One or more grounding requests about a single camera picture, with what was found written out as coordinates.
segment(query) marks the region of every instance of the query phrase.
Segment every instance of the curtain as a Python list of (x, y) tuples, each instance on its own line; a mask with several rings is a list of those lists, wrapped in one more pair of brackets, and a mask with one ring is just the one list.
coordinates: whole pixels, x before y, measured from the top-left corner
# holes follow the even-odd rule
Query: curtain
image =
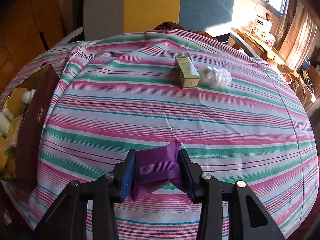
[(299, 0), (288, 0), (275, 34), (277, 49), (289, 62), (289, 67), (297, 70), (308, 54), (316, 24)]

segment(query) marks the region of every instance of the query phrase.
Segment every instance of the packaged item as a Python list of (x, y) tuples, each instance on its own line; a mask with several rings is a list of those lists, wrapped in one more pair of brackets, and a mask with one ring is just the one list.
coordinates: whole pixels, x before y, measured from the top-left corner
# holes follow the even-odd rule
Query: packaged item
[(13, 114), (9, 111), (8, 107), (5, 106), (2, 110), (2, 113), (4, 116), (11, 122), (12, 119), (14, 118)]
[(25, 108), (26, 108), (26, 104), (24, 104), (21, 100), (22, 95), (24, 92), (28, 92), (28, 89), (26, 88), (15, 88), (9, 99), (8, 99), (8, 103), (7, 103), (7, 107), (9, 109), (9, 111), (14, 115), (14, 116), (18, 116), (19, 114), (23, 114)]
[(5, 141), (6, 149), (9, 149), (9, 148), (17, 146), (19, 129), (20, 129), (20, 125), (22, 124), (22, 120), (23, 120), (23, 115), (22, 114), (18, 115), (15, 118), (13, 118), (13, 120), (12, 120), (12, 122), (10, 124), (10, 128), (9, 128), (7, 139)]
[(5, 139), (0, 137), (0, 172), (4, 171), (7, 159), (8, 153), (5, 151)]
[(257, 16), (252, 24), (250, 34), (258, 37), (262, 41), (266, 41), (268, 33), (270, 33), (272, 22)]
[(31, 91), (28, 91), (28, 92), (24, 92), (21, 98), (22, 102), (29, 105), (31, 103), (31, 100), (35, 92), (36, 92), (35, 89), (32, 89)]
[(174, 68), (179, 74), (182, 88), (197, 87), (199, 74), (188, 56), (175, 56)]
[(5, 117), (5, 115), (0, 112), (0, 132), (4, 137), (8, 135), (10, 127), (10, 121)]
[(224, 68), (201, 67), (198, 73), (200, 83), (213, 88), (226, 88), (232, 81), (231, 73)]
[(265, 44), (269, 45), (270, 47), (273, 47), (276, 42), (276, 37), (273, 36), (271, 33), (267, 33)]

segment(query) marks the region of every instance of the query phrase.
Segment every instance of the yellow package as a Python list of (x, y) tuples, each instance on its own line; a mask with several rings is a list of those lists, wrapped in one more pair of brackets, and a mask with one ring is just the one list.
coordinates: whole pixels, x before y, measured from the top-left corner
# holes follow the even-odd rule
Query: yellow package
[(7, 139), (5, 140), (5, 148), (9, 149), (17, 146), (19, 129), (23, 121), (23, 114), (12, 119)]
[(22, 103), (21, 100), (21, 97), (25, 92), (28, 92), (28, 89), (15, 88), (8, 99), (7, 108), (14, 116), (23, 114), (24, 110), (26, 109), (27, 105)]
[(4, 171), (8, 160), (8, 153), (5, 151), (5, 139), (0, 137), (0, 172)]

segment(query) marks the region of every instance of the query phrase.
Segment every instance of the blue gripper pad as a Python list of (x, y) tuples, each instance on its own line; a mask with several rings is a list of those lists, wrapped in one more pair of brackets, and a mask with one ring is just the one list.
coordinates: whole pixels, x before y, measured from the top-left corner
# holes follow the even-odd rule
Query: blue gripper pad
[(135, 151), (134, 153), (129, 152), (128, 155), (131, 155), (131, 156), (127, 156), (127, 158), (130, 158), (130, 160), (127, 160), (127, 158), (125, 160), (125, 162), (128, 161), (128, 163), (127, 163), (125, 174), (122, 179), (122, 190), (120, 194), (121, 202), (123, 202), (125, 198), (129, 195), (131, 184), (133, 181), (133, 176), (134, 176), (134, 163), (136, 159), (136, 153)]

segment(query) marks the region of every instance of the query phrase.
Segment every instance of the yellow panel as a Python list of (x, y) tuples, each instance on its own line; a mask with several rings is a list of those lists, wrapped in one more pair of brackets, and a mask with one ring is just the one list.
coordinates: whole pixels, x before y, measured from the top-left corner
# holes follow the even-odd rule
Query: yellow panel
[(124, 0), (124, 32), (151, 31), (163, 22), (179, 22), (180, 0)]

